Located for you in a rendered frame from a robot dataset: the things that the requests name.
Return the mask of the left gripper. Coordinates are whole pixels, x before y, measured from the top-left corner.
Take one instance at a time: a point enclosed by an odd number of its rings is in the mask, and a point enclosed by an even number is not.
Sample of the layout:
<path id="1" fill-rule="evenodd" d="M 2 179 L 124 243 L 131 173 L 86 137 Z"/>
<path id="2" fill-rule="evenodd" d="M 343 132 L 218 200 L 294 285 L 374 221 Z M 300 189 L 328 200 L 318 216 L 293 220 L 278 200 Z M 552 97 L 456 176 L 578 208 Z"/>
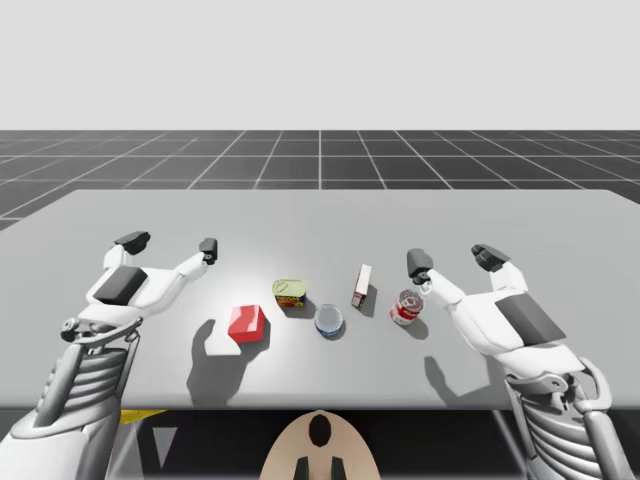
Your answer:
<path id="1" fill-rule="evenodd" d="M 174 270 L 128 266 L 145 250 L 150 233 L 135 231 L 114 241 L 103 258 L 107 270 L 87 292 L 88 306 L 79 313 L 85 322 L 129 322 L 166 309 L 186 281 L 201 278 L 218 260 L 218 241 L 205 238 L 199 252 Z"/>

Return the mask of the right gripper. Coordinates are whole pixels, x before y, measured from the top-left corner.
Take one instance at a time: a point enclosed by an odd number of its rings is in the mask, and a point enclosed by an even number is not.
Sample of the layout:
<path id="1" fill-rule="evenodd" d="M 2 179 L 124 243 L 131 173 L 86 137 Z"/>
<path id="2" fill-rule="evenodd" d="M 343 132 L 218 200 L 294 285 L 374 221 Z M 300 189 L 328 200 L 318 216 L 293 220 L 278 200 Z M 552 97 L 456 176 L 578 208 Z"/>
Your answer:
<path id="1" fill-rule="evenodd" d="M 522 272 L 502 251 L 476 244 L 476 263 L 489 274 L 493 291 L 465 297 L 465 293 L 434 267 L 419 248 L 407 252 L 407 273 L 421 297 L 440 308 L 452 307 L 452 318 L 465 340 L 486 355 L 499 355 L 524 347 L 566 338 L 564 331 L 528 293 Z"/>

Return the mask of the red and white can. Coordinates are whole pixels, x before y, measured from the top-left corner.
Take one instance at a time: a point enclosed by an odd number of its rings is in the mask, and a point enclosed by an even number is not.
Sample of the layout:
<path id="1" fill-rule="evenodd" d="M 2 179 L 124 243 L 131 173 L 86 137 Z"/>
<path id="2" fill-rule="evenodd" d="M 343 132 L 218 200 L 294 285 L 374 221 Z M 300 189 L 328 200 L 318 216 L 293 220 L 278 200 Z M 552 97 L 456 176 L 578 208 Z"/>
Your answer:
<path id="1" fill-rule="evenodd" d="M 405 289 L 395 299 L 390 309 L 391 319 L 400 326 L 411 324 L 421 313 L 424 302 L 420 294 Z"/>

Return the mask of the red and white carton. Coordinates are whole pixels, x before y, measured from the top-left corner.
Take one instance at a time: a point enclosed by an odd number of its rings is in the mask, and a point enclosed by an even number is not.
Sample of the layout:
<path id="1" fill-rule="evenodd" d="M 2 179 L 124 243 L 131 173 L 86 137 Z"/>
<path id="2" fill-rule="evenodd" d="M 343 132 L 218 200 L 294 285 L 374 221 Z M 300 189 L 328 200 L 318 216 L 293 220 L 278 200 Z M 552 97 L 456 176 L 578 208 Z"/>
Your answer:
<path id="1" fill-rule="evenodd" d="M 370 265 L 362 264 L 360 267 L 351 300 L 351 305 L 355 308 L 361 308 L 364 305 L 368 295 L 371 271 Z"/>

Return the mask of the green and blue rectangular can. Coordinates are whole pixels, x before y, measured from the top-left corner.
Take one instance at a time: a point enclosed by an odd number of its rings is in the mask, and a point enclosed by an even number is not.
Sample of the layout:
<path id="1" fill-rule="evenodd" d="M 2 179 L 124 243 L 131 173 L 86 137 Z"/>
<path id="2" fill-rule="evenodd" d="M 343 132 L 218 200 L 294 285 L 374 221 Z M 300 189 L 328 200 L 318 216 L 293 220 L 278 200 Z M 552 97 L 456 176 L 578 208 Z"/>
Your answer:
<path id="1" fill-rule="evenodd" d="M 281 308 L 302 308 L 307 300 L 305 280 L 279 279 L 272 285 L 272 293 Z"/>

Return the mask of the blue flat can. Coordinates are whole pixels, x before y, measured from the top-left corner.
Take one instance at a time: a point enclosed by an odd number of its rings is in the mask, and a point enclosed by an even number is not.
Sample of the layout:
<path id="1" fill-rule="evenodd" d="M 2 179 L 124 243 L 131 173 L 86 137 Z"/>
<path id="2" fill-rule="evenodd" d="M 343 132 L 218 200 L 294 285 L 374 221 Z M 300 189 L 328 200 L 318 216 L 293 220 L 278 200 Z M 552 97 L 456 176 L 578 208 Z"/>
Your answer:
<path id="1" fill-rule="evenodd" d="M 314 325 L 323 337 L 337 339 L 344 330 L 345 320 L 337 306 L 322 304 L 316 310 Z"/>

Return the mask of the tan robot part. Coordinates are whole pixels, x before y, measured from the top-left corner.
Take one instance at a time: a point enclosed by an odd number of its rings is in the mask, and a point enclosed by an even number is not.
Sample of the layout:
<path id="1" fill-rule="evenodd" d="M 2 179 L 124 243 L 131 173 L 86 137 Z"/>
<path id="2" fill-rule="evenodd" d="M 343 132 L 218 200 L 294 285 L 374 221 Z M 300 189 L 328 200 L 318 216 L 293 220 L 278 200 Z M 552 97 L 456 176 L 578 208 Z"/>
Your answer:
<path id="1" fill-rule="evenodd" d="M 280 433 L 259 480 L 381 480 L 381 475 L 356 428 L 334 413 L 317 410 Z"/>

